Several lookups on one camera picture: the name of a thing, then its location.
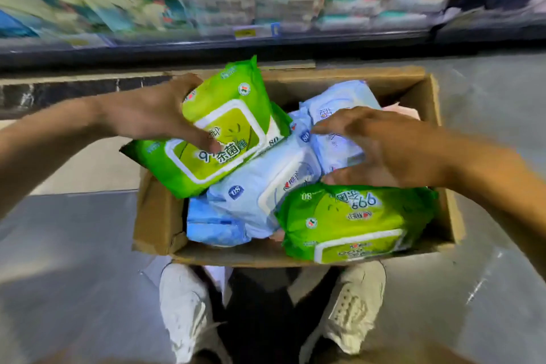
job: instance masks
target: cardboard box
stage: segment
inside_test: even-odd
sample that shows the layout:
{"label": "cardboard box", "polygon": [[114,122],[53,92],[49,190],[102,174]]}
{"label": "cardboard box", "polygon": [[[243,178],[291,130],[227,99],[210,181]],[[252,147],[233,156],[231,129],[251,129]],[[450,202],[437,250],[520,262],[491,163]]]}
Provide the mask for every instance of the cardboard box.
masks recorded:
{"label": "cardboard box", "polygon": [[[438,84],[420,67],[309,69],[263,71],[270,98],[288,111],[298,101],[315,96],[329,86],[345,80],[362,79],[370,86],[382,105],[400,101],[415,108],[421,119],[441,124]],[[406,257],[448,249],[465,236],[454,192],[437,190],[438,215],[427,226],[412,250],[387,257]],[[188,241],[185,235],[187,205],[177,200],[149,172],[140,183],[133,236],[133,249],[154,255],[171,255],[183,264],[210,264],[234,267],[294,267],[311,264],[285,255],[283,248],[270,239],[253,239],[234,248],[214,248]]]}

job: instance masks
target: green package corner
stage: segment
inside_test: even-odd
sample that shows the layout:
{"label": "green package corner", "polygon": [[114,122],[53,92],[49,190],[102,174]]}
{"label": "green package corner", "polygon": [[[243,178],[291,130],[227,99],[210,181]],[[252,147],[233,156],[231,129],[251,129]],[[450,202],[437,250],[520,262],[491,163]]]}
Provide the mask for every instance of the green package corner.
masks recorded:
{"label": "green package corner", "polygon": [[187,141],[134,140],[121,153],[177,198],[197,196],[290,134],[290,117],[269,100],[256,57],[228,64],[190,92],[182,114],[222,144],[216,154]]}
{"label": "green package corner", "polygon": [[291,257],[320,264],[405,250],[433,219],[428,188],[308,185],[290,193],[276,214]]}

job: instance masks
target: white sneaker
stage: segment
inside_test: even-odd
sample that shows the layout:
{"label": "white sneaker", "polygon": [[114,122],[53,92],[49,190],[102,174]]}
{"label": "white sneaker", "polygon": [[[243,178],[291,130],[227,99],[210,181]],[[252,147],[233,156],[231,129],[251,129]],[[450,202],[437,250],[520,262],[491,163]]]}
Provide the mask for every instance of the white sneaker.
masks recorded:
{"label": "white sneaker", "polygon": [[318,327],[301,347],[300,364],[309,361],[321,336],[330,338],[346,354],[359,354],[383,304],[385,283],[385,268],[379,261],[347,268],[332,291]]}
{"label": "white sneaker", "polygon": [[206,285],[182,264],[169,264],[160,280],[160,309],[176,355],[176,364],[188,363],[201,350],[215,353],[231,364],[212,319]]}

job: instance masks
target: hand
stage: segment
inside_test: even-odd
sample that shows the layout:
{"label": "hand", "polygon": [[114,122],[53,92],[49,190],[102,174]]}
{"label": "hand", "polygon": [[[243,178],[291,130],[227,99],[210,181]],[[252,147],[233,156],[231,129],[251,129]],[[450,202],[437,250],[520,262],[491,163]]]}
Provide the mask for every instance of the hand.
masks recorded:
{"label": "hand", "polygon": [[201,150],[217,153],[221,145],[182,115],[182,102],[201,83],[197,75],[187,73],[156,86],[82,99],[92,105],[106,136],[180,138]]}
{"label": "hand", "polygon": [[359,165],[325,175],[326,184],[454,188],[462,170],[491,169],[508,150],[394,112],[342,109],[318,122],[315,134],[336,133],[365,151]]}

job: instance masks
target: blue wet wipes package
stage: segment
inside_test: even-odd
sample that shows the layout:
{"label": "blue wet wipes package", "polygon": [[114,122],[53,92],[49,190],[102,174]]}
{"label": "blue wet wipes package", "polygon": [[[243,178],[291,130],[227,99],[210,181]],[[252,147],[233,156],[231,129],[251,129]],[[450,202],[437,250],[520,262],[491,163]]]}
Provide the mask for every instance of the blue wet wipes package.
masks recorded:
{"label": "blue wet wipes package", "polygon": [[205,195],[189,199],[186,225],[186,235],[191,241],[222,247],[250,242],[245,222],[216,212]]}
{"label": "blue wet wipes package", "polygon": [[311,118],[307,109],[289,114],[290,136],[235,170],[208,189],[215,210],[246,223],[248,236],[266,238],[279,228],[274,211],[297,187],[315,183],[320,164],[311,147]]}
{"label": "blue wet wipes package", "polygon": [[[322,94],[300,104],[307,108],[313,125],[343,108],[365,106],[381,109],[377,99],[364,81],[352,80],[332,85]],[[362,149],[351,140],[337,135],[312,135],[311,145],[324,173],[353,166],[364,160]]]}

